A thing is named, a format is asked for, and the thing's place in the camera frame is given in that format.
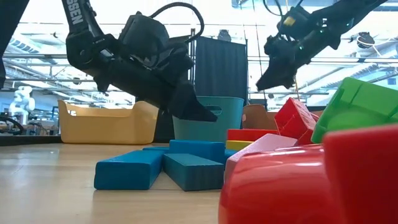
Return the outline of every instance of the ceiling light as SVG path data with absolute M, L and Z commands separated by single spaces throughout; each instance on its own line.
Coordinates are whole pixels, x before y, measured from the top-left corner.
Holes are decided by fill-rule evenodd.
M 110 104 L 110 103 L 104 104 L 104 105 L 102 105 L 102 106 L 105 107 L 105 108 L 107 108 L 107 109 L 121 109 L 120 106 L 114 105 L 114 104 Z
M 58 92 L 58 91 L 53 91 L 53 93 L 57 94 L 58 96 L 70 97 L 68 94 L 61 93 L 61 92 Z
M 124 109 L 132 109 L 133 105 L 120 105 Z
M 78 107 L 82 107 L 82 108 L 88 108 L 89 105 L 80 105 L 80 104 L 72 104 L 73 106 L 78 106 Z
M 96 102 L 96 100 L 91 99 L 90 97 L 87 96 L 71 96 L 71 98 L 74 98 L 76 100 L 84 101 L 84 102 Z
M 38 81 L 21 81 L 21 83 L 24 83 L 26 85 L 31 85 L 31 86 L 36 86 L 36 87 L 40 87 L 40 88 L 51 88 L 53 86 L 44 83 L 44 82 L 38 82 Z
M 365 62 L 372 63 L 397 63 L 398 59 L 396 58 L 366 58 Z

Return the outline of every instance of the robotic arm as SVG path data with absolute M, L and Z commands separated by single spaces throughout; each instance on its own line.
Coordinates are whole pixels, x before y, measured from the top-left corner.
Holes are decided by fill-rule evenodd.
M 1 29 L 7 29 L 2 34 L 6 38 L 0 38 L 1 54 L 28 2 L 29 0 L 0 2 L 0 19 L 4 16 L 4 21 L 12 20 L 9 23 L 2 22 L 8 27 Z M 111 34 L 103 33 L 95 20 L 96 13 L 90 0 L 62 0 L 62 3 L 69 24 L 66 39 L 68 61 L 71 66 L 91 75 L 98 91 L 106 91 L 110 85 L 114 85 L 169 111 L 177 118 L 217 120 L 211 111 L 198 102 L 193 85 L 182 77 L 193 66 L 193 61 L 187 54 L 187 44 L 200 36 L 205 27 L 203 18 L 195 7 L 174 2 L 150 16 L 137 12 L 129 17 L 121 35 L 116 39 Z M 170 39 L 165 26 L 154 19 L 164 10 L 176 6 L 193 10 L 201 24 L 200 31 L 185 42 Z M 4 69 L 0 68 L 0 82 L 4 83 L 4 79 Z
M 297 70 L 327 46 L 337 50 L 341 35 L 387 0 L 340 0 L 313 13 L 292 7 L 278 23 L 278 34 L 264 46 L 269 66 L 256 83 L 259 91 L 294 84 Z

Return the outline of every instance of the red plastic cup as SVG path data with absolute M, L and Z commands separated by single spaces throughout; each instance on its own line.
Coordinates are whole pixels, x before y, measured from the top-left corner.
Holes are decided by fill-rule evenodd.
M 242 157 L 220 197 L 219 224 L 341 223 L 321 145 Z

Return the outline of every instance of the pink block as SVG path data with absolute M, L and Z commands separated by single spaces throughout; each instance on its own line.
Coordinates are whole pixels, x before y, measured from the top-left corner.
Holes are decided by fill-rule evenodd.
M 279 136 L 276 134 L 266 134 L 265 136 L 259 138 L 257 141 L 245 147 L 244 149 L 235 153 L 226 161 L 224 181 L 226 182 L 228 180 L 228 178 L 232 174 L 232 171 L 235 168 L 236 163 L 244 155 L 254 152 L 274 151 L 283 147 L 292 147 L 296 144 L 296 142 L 297 139 L 294 138 Z

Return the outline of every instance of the teal plastic bin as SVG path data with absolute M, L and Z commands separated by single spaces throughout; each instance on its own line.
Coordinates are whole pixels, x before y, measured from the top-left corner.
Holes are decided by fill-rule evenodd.
M 176 139 L 225 142 L 228 129 L 241 128 L 243 99 L 217 96 L 197 98 L 203 106 L 217 115 L 217 122 L 187 121 L 173 117 Z

